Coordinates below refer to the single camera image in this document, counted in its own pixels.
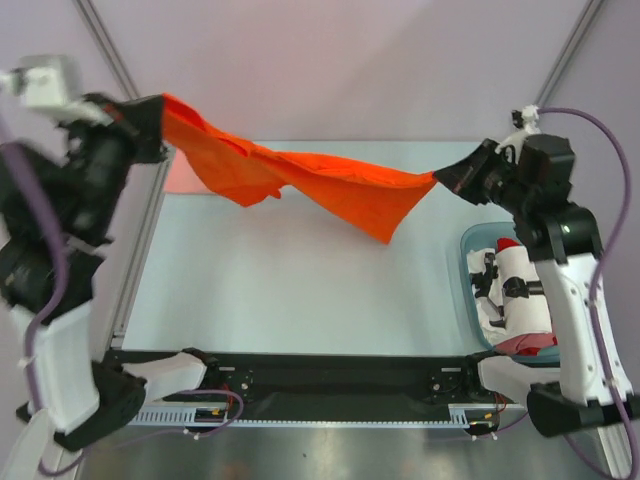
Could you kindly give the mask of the orange polo t-shirt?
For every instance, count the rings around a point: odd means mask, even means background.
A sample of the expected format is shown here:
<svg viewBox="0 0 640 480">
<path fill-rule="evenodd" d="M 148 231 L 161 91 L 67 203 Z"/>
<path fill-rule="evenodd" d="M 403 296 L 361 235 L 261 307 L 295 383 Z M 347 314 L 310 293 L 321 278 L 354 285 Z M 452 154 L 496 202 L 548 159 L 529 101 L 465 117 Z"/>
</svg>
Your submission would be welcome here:
<svg viewBox="0 0 640 480">
<path fill-rule="evenodd" d="M 291 186 L 331 214 L 389 243 L 436 184 L 414 174 L 320 153 L 276 151 L 219 130 L 178 98 L 164 95 L 163 136 L 182 151 L 210 190 L 242 207 Z"/>
</svg>

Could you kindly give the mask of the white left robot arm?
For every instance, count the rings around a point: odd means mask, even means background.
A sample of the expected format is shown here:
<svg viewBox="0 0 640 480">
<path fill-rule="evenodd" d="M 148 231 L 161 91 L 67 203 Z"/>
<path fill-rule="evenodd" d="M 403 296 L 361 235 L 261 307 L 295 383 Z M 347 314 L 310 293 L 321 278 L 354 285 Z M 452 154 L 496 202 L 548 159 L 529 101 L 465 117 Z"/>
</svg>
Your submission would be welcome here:
<svg viewBox="0 0 640 480">
<path fill-rule="evenodd" d="M 23 347 L 28 402 L 54 441 L 77 452 L 127 425 L 148 402 L 190 391 L 214 397 L 220 374 L 186 349 L 141 364 L 108 366 L 90 353 L 93 278 L 99 249 L 136 164 L 165 162 L 164 99 L 119 102 L 85 93 L 66 55 L 33 55 L 1 76 L 1 89 L 66 133 L 57 161 L 26 140 L 1 145 L 1 297 Z"/>
</svg>

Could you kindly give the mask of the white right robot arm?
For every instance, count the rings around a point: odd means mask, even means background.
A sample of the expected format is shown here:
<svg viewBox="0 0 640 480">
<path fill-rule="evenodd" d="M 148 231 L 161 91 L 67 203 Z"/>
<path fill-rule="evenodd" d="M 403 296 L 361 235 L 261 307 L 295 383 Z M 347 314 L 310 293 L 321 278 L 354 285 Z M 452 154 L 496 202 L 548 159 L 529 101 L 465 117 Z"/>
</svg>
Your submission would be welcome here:
<svg viewBox="0 0 640 480">
<path fill-rule="evenodd" d="M 461 376 L 463 393 L 484 401 L 495 391 L 526 407 L 544 437 L 628 426 L 639 417 L 639 395 L 617 354 L 602 286 L 611 249 L 593 213 L 572 202 L 575 154 L 564 137 L 543 133 L 544 109 L 512 113 L 516 132 L 484 140 L 435 179 L 473 204 L 495 204 L 512 215 L 546 297 L 558 340 L 557 369 L 531 368 L 492 355 Z"/>
</svg>

